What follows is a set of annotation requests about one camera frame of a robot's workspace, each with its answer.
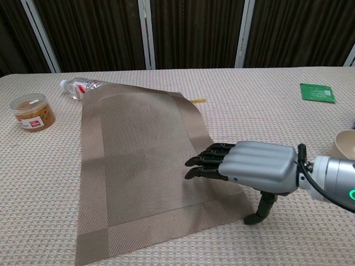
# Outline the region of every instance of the plastic jar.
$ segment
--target plastic jar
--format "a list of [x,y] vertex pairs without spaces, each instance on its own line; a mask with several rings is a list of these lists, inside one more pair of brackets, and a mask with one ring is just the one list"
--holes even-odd
[[15,99],[10,104],[10,109],[22,128],[29,132],[46,129],[55,122],[47,98],[40,93],[27,94]]

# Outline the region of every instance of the green indicator light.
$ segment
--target green indicator light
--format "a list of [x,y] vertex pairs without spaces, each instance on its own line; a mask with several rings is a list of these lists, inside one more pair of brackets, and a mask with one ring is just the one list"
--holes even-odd
[[350,190],[349,196],[352,200],[355,200],[355,190]]

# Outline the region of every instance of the black cable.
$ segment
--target black cable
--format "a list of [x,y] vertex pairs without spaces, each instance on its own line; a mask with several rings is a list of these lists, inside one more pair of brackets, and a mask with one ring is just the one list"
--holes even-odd
[[337,200],[336,198],[334,198],[332,195],[328,194],[325,190],[323,190],[314,180],[313,178],[310,176],[310,174],[308,173],[306,167],[305,167],[305,162],[304,161],[299,161],[298,162],[298,166],[301,169],[301,172],[304,174],[305,178],[307,179],[307,181],[311,184],[311,186],[319,193],[321,194],[324,198],[326,198],[327,200],[329,200],[330,202],[334,203],[335,205],[338,205],[339,207],[346,209],[347,211],[350,211],[352,213],[355,213],[355,208],[346,205],[344,203],[342,203],[341,201]]
[[301,170],[301,172],[304,174],[305,178],[307,181],[311,184],[311,186],[319,193],[321,194],[324,198],[329,200],[330,202],[334,203],[335,205],[338,205],[339,207],[346,209],[347,211],[350,211],[352,213],[355,213],[355,208],[346,205],[342,203],[341,201],[337,200],[334,198],[332,195],[328,194],[324,189],[322,189],[310,176],[308,173],[305,163],[307,161],[307,150],[306,150],[306,145],[305,144],[299,144],[298,146],[298,169]]

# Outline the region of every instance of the bottle cap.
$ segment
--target bottle cap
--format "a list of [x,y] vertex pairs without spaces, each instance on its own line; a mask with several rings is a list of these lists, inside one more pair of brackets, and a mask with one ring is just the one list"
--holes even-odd
[[65,84],[67,83],[68,81],[66,79],[63,79],[60,83],[59,83],[59,86],[60,88],[62,88],[63,90],[65,90]]

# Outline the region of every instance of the dark curtain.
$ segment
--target dark curtain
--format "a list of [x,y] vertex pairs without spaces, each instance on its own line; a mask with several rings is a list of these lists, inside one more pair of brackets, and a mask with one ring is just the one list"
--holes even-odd
[[354,43],[354,0],[257,0],[244,67],[342,66]]
[[146,69],[136,0],[35,0],[63,72]]
[[21,1],[0,0],[0,76],[48,72]]
[[151,0],[157,69],[234,67],[244,0]]

